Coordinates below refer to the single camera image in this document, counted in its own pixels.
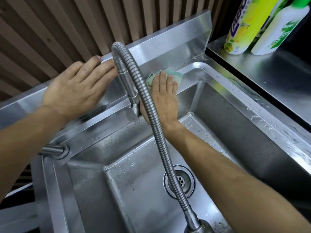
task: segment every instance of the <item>sink drain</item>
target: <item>sink drain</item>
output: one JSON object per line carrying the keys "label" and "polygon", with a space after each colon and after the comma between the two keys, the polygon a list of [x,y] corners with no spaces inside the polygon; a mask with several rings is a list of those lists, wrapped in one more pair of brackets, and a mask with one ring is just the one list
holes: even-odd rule
{"label": "sink drain", "polygon": [[[186,197],[189,198],[192,195],[195,186],[192,173],[188,168],[181,165],[175,165],[174,169],[176,171],[176,176],[181,188],[183,189]],[[171,197],[176,199],[176,195],[174,194],[173,188],[166,173],[164,175],[164,188]]]}

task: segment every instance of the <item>wooden slat wall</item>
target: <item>wooden slat wall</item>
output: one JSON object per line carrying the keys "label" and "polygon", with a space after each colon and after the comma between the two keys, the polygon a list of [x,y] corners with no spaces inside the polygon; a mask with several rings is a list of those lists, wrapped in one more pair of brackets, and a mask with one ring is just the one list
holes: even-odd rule
{"label": "wooden slat wall", "polygon": [[0,0],[0,101],[205,9],[213,38],[241,0]]}

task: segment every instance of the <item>white bottle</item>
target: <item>white bottle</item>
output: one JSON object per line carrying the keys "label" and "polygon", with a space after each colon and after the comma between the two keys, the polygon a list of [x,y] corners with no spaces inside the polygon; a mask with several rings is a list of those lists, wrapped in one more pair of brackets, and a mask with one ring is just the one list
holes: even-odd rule
{"label": "white bottle", "polygon": [[279,11],[273,21],[255,44],[251,53],[264,55],[275,51],[298,23],[308,14],[311,0],[294,0],[293,3]]}

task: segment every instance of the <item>green bottle label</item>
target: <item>green bottle label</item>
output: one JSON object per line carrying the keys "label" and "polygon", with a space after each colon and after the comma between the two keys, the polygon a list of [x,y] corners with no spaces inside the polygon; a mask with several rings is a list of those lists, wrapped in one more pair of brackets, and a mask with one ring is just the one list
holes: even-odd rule
{"label": "green bottle label", "polygon": [[286,39],[286,37],[290,34],[290,32],[296,27],[296,25],[299,23],[299,21],[290,21],[287,24],[285,24],[282,27],[282,34],[281,36],[277,39],[274,40],[271,45],[270,49],[276,48],[282,44],[282,42]]}

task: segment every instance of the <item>hand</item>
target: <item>hand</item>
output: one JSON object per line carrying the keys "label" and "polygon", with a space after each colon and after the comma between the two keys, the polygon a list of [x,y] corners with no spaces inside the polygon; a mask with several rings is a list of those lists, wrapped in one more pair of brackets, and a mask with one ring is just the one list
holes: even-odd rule
{"label": "hand", "polygon": [[[166,129],[177,121],[178,101],[177,101],[177,82],[173,82],[173,76],[168,75],[166,79],[165,70],[157,74],[151,85],[151,96],[158,111],[161,126]],[[140,111],[144,119],[149,122],[146,110],[140,103]]]}
{"label": "hand", "polygon": [[101,57],[94,56],[69,66],[45,90],[42,106],[60,114],[66,123],[92,110],[118,75],[112,59],[100,62]]}

